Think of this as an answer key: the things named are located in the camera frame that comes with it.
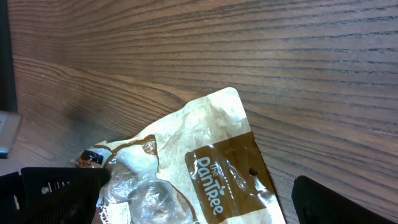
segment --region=wood grain surface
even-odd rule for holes
[[[1,174],[232,86],[287,223],[298,175],[398,222],[396,0],[8,2],[24,121]]]

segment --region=brown food item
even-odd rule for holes
[[[101,168],[101,165],[99,165],[98,163],[82,158],[79,158],[77,163],[79,168]]]

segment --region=plastic bag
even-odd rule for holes
[[[193,100],[132,139],[101,142],[77,161],[112,172],[98,200],[104,223],[285,223],[234,88]]]

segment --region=brown label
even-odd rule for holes
[[[188,152],[185,162],[208,223],[265,208],[274,194],[252,132]]]

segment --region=transparent plastic wrap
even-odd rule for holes
[[[103,223],[285,223],[234,88],[101,142],[76,164],[111,171],[97,203]]]

